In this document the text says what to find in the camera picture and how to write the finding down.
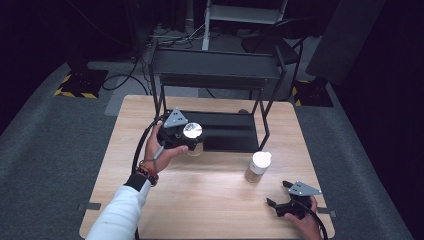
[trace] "white sleeve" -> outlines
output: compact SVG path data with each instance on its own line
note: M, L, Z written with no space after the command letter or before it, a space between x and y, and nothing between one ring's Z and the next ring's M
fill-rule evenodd
M121 186L102 214L91 227L86 240L132 240L151 187L146 181L140 192L130 186Z

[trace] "black metal shelf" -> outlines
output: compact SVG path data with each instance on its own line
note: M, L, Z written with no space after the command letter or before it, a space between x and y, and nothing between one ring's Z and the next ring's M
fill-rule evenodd
M164 86L257 91L258 97L250 113L180 111L190 122L202 126L205 151L260 151L270 135L266 117L286 73L281 63L284 61L278 48L274 55L159 49L155 41L148 60L155 116L159 116L161 105L164 112L169 110ZM160 96L156 92L155 74L160 78ZM275 89L265 108L262 90L269 80L275 82ZM265 127L265 137L260 144L254 119L258 105Z

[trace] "black stand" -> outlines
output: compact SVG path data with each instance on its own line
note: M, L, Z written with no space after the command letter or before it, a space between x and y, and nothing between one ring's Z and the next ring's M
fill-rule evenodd
M99 98L99 90L108 74L106 70L87 69L85 72L73 72L66 75L55 96Z
M222 113L184 111L190 121L202 126L204 151L256 152L263 149L270 132L266 117L286 73L279 49L275 55L194 51L161 48L156 42L148 60L152 94L157 118L161 109L167 109L165 86L217 88L257 91L251 112ZM157 94L155 74L160 78L160 96ZM262 90L267 81L275 83L275 91L266 106ZM261 111L265 137L259 144L254 114Z
M333 107L325 88L327 83L318 77L314 81L294 81L292 93L296 106Z

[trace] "beaded bracelet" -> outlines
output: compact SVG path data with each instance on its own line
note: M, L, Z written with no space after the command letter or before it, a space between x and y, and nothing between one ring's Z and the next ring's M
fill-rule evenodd
M156 184L158 183L159 176L156 175L155 177L151 175L149 171L145 169L144 167L137 167L135 171L144 175L150 181L150 183L152 184L152 187L156 186Z
M146 166L143 162L140 162L140 163L138 164L138 166L139 166L139 167L142 167L142 168L144 168L144 169L146 169L146 170L150 173L150 175L152 175L153 177L157 178L156 180L158 180L158 179L159 179L159 176L158 176L158 174L156 173L156 171L155 171L155 170L153 170L153 169L151 169L151 168L149 168L148 166Z

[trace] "wooden tabletop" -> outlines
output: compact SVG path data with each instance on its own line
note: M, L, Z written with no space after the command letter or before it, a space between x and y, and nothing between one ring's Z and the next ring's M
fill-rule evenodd
M209 112L252 109L254 101L167 97L168 108ZM263 137L259 111L255 114L258 139ZM122 104L90 202L100 210L86 211L80 235L85 237L115 191L126 182L138 141L154 117L151 96L127 96ZM245 171L251 153L204 152L180 156L159 175L147 197L139 222L144 239L300 238L297 230L279 218L266 198L278 204L290 200L282 181L299 180L320 189L293 106L274 102L268 115L271 136L263 151L272 162L259 183L249 183ZM326 207L317 195L318 207ZM318 214L329 237L335 232L330 216Z

